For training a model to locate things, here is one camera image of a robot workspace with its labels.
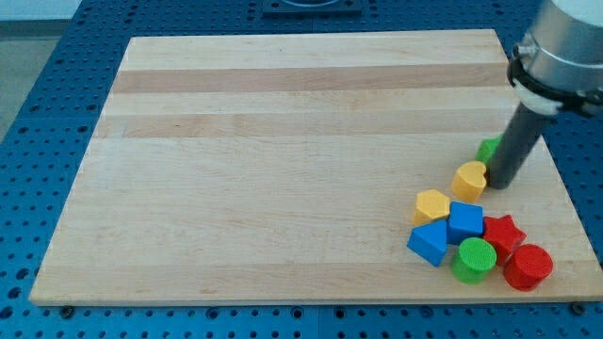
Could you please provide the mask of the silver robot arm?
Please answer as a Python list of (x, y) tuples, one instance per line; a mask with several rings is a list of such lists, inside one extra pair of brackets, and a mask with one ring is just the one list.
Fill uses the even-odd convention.
[(508, 78), (539, 114), (601, 114), (602, 0), (544, 0), (513, 48)]

